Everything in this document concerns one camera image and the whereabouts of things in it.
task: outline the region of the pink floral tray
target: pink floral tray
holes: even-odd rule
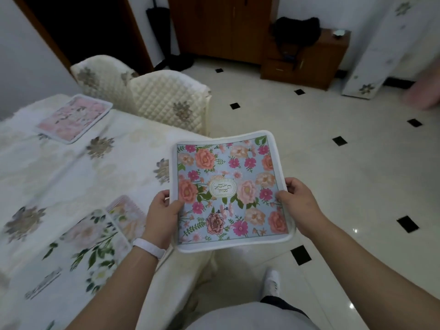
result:
[[[286,190],[275,139],[259,131],[173,146],[171,200],[185,202],[174,240],[184,253],[285,242],[295,227],[278,190]]]

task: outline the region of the floor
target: floor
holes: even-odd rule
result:
[[[369,101],[341,96],[341,80],[327,92],[261,80],[256,66],[230,61],[197,60],[184,73],[212,90],[212,137],[271,131],[284,176],[306,183],[330,220],[440,298],[440,109],[406,107],[397,88],[383,87]],[[200,312],[259,299],[272,266],[281,297],[320,329],[367,329],[299,232],[288,243],[216,251],[216,260],[216,278],[198,290]]]

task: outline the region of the forearm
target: forearm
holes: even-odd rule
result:
[[[156,257],[133,247],[66,330],[134,330],[157,262]]]
[[[311,240],[370,329],[437,329],[440,300],[411,283],[330,221]]]

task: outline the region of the quilted chair cover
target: quilted chair cover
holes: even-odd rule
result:
[[[128,83],[139,76],[122,61],[95,55],[70,67],[83,93],[113,103],[113,108],[136,115]]]
[[[210,89],[178,71],[154,71],[131,79],[138,116],[209,135]]]

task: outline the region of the person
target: person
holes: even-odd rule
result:
[[[321,212],[310,189],[286,178],[288,191],[277,198],[298,230],[311,239],[370,329],[438,329],[440,300],[411,283],[368,253]],[[167,200],[169,191],[153,199],[143,239],[166,249],[183,203]],[[157,258],[133,247],[106,285],[67,327],[67,330],[134,330]],[[188,330],[201,329],[317,329],[309,318],[279,298],[278,273],[269,270],[261,302],[211,311]]]

